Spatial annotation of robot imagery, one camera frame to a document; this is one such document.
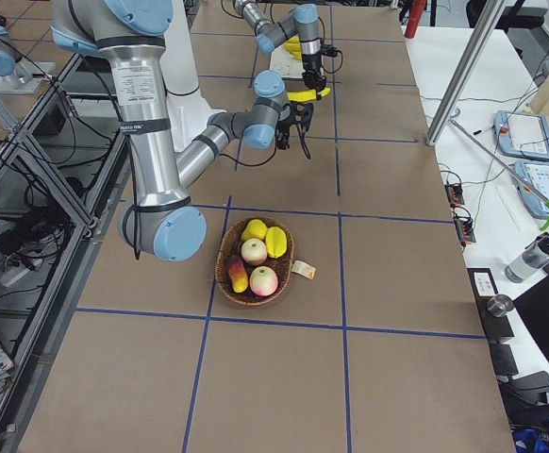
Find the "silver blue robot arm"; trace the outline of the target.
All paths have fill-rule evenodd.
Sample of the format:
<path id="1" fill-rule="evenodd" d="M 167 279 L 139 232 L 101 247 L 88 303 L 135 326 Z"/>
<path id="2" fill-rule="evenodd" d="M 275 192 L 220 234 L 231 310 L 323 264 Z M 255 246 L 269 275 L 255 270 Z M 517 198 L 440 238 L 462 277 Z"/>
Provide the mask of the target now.
<path id="1" fill-rule="evenodd" d="M 323 97 L 326 76 L 323 74 L 324 39 L 320 33 L 320 16 L 314 4 L 296 6 L 280 21 L 269 19 L 256 1 L 237 0 L 233 9 L 249 24 L 256 35 L 256 44 L 263 54 L 274 50 L 292 38 L 299 41 L 303 65 L 302 78 L 315 100 Z"/>
<path id="2" fill-rule="evenodd" d="M 231 142 L 271 145 L 295 113 L 283 79 L 261 72 L 247 111 L 212 109 L 201 94 L 180 1 L 55 1 L 52 32 L 60 47 L 109 63 L 132 163 L 124 240 L 162 260 L 190 258 L 207 223 L 189 186 Z"/>

